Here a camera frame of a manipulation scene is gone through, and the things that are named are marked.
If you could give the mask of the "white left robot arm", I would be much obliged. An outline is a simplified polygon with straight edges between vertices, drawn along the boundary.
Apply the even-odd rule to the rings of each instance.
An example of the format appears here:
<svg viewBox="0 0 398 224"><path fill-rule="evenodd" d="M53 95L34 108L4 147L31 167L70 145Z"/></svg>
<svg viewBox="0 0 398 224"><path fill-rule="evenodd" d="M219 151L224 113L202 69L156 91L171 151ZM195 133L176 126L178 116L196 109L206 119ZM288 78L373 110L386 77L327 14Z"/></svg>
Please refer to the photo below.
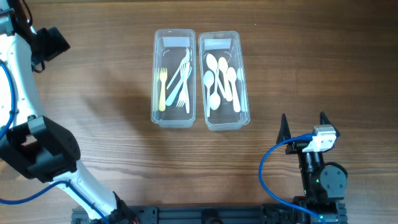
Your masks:
<svg viewBox="0 0 398 224"><path fill-rule="evenodd" d="M29 202L58 187L88 214L89 223L139 223L117 194L81 161L74 135L46 117L34 74L70 48L56 27L35 30L25 1L1 1L1 159L27 179L48 186L6 205Z"/></svg>

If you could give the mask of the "yellow plastic fork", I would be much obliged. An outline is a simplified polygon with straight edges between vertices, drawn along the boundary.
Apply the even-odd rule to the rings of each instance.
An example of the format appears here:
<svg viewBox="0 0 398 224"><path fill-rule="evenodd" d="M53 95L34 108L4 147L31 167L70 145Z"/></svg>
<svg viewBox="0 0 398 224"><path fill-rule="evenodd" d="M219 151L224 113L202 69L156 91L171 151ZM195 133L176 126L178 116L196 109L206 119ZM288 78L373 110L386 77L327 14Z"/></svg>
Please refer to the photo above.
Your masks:
<svg viewBox="0 0 398 224"><path fill-rule="evenodd" d="M167 68L161 68L159 73L159 79L161 82L160 96L159 96L159 111L165 111L165 82L167 81Z"/></svg>

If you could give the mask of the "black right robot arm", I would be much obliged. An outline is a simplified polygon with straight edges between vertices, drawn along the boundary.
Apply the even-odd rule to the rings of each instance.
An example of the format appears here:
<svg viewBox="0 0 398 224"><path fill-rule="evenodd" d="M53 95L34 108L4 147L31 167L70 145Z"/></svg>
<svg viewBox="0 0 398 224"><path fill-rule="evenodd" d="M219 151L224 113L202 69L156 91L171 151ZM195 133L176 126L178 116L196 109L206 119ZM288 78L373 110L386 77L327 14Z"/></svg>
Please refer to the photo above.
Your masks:
<svg viewBox="0 0 398 224"><path fill-rule="evenodd" d="M343 200L348 180L346 169L336 162L325 162L323 155L335 147L340 132L322 111L320 124L313 128L310 137L286 144L286 154L298 156L307 203L333 203Z"/></svg>

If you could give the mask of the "white spoon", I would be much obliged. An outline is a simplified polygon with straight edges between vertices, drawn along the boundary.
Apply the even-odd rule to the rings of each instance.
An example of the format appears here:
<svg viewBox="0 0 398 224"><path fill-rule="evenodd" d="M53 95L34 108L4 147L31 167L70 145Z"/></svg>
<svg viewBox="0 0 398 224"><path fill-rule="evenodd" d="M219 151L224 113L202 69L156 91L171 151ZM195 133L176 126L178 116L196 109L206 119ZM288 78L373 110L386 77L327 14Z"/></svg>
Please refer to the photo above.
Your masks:
<svg viewBox="0 0 398 224"><path fill-rule="evenodd" d="M210 116L210 88L214 84L214 74L211 70L208 70L204 74L204 83L206 87L206 117Z"/></svg>
<svg viewBox="0 0 398 224"><path fill-rule="evenodd" d="M232 87L232 97L233 97L233 109L236 113L241 111L241 106L238 98L238 92L236 89L237 73L233 67L227 69L228 80Z"/></svg>
<svg viewBox="0 0 398 224"><path fill-rule="evenodd" d="M215 81L220 88L221 94L225 97L225 90L221 84L221 80L219 78L219 71L218 71L218 62L212 54L207 54L206 56L206 64L210 70L212 70L215 74Z"/></svg>

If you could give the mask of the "translucent white plastic fork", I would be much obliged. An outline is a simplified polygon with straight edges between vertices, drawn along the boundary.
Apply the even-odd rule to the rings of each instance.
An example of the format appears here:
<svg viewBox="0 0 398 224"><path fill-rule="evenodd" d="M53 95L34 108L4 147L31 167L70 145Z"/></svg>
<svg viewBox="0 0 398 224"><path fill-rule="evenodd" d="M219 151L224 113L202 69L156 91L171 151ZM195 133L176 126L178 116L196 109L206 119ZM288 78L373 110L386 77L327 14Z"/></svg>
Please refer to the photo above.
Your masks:
<svg viewBox="0 0 398 224"><path fill-rule="evenodd" d="M182 81L182 89L178 96L178 101L176 107L182 107L185 104L186 94L185 94L185 75L188 71L187 64L182 66L182 74L181 74L181 81Z"/></svg>

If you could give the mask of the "white spoon bowl down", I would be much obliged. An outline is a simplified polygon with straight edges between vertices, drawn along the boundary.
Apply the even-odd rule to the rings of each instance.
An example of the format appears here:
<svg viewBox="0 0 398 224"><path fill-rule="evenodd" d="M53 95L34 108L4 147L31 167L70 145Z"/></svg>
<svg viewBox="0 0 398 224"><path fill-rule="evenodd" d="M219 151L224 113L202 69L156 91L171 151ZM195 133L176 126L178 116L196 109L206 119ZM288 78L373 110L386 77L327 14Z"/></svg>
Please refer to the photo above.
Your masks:
<svg viewBox="0 0 398 224"><path fill-rule="evenodd" d="M218 75L215 75L215 86L213 93L210 95L210 108L212 110L217 110L220 105L220 96L218 94Z"/></svg>

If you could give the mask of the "light blue plastic fork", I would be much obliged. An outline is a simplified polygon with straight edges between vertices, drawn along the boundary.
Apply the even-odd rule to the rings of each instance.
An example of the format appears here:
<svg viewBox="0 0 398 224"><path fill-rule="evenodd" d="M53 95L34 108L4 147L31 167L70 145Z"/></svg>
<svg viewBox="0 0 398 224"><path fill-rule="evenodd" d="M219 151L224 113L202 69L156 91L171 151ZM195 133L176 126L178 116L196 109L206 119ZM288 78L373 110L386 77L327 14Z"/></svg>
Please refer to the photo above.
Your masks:
<svg viewBox="0 0 398 224"><path fill-rule="evenodd" d="M171 106L174 103L174 100L177 96L177 93L180 91L182 85L183 85L183 81L185 80L185 75L183 75L180 80L178 81L178 83L176 84L175 88L172 90L172 92L169 94L169 96L167 97L165 104L167 106Z"/></svg>

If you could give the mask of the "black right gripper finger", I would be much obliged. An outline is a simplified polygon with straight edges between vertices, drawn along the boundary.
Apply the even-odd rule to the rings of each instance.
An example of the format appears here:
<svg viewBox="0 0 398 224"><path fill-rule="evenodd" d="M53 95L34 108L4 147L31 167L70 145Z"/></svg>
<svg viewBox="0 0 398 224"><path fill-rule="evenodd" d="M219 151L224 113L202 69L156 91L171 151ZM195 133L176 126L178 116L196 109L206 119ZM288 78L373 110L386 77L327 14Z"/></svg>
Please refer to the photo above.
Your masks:
<svg viewBox="0 0 398 224"><path fill-rule="evenodd" d="M336 132L336 137L340 137L340 132L337 130L337 128L331 123L331 121L328 119L327 115L325 114L324 111L320 113L320 124L327 124L331 125L335 132Z"/></svg>
<svg viewBox="0 0 398 224"><path fill-rule="evenodd" d="M285 113L283 113L281 116L280 129L279 129L276 143L277 144L281 143L282 141L288 140L290 138L291 138L291 133L290 133L290 129L289 129L289 124L288 124L287 117L286 117Z"/></svg>

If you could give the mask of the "yellow plastic spoon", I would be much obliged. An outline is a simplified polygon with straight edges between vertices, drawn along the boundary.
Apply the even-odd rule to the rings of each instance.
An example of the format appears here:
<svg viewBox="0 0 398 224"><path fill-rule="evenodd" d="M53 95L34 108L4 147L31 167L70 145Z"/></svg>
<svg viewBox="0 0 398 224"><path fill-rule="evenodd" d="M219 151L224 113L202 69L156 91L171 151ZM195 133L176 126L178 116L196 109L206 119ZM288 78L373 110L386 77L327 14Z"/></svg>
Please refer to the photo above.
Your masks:
<svg viewBox="0 0 398 224"><path fill-rule="evenodd" d="M229 80L228 80L228 74L227 74L229 67L228 67L227 60L224 57L220 57L218 59L218 68L223 74L224 91L225 91L224 97L227 101L232 101L233 96L232 96L231 88L229 86Z"/></svg>

